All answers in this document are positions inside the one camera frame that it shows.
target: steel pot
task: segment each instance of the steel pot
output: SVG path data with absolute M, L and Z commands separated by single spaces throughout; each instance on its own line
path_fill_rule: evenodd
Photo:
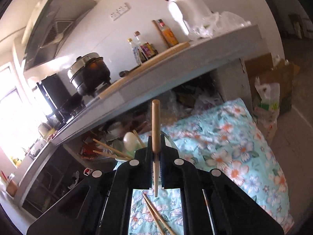
M 78 57 L 67 75 L 81 96 L 93 95 L 100 84 L 110 84 L 111 79 L 110 71 L 98 53 Z

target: window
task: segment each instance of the window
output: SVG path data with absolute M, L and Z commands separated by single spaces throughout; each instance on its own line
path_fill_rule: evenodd
M 23 159 L 39 137 L 41 123 L 30 104 L 24 104 L 9 67 L 0 71 L 0 146 L 11 159 Z

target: bottle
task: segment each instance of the bottle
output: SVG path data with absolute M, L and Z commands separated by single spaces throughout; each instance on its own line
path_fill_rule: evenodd
M 177 45 L 178 44 L 178 40 L 176 39 L 176 37 L 173 34 L 172 30 L 167 25 L 165 25 L 164 22 L 161 19 L 158 20 L 158 23 L 160 24 L 162 34 L 165 37 L 167 43 L 171 47 Z
M 141 49 L 136 45 L 131 38 L 128 39 L 128 42 L 131 46 L 131 50 L 133 51 L 134 57 L 138 65 L 141 65 L 143 62 L 147 61 L 146 57 L 142 53 Z
M 140 32 L 136 31 L 134 32 L 134 35 L 136 36 L 138 45 L 143 51 L 145 57 L 147 59 L 154 57 L 156 55 L 155 52 L 151 48 L 150 44 L 140 35 Z

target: cardboard box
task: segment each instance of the cardboard box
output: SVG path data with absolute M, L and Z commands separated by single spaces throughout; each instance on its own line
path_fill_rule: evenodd
M 261 84 L 280 84 L 280 114 L 291 109 L 292 81 L 296 65 L 292 62 L 285 65 L 285 60 L 282 59 L 274 68 L 272 56 L 268 53 L 245 61 L 245 66 L 249 78 L 252 101 L 258 95 L 255 88 L 255 77 L 258 76 Z

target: concrete floor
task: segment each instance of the concrete floor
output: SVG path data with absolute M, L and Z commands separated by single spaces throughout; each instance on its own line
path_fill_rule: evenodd
M 301 67 L 294 78 L 293 108 L 278 119 L 271 148 L 287 179 L 294 229 L 313 202 L 313 40 L 283 39 L 286 59 Z

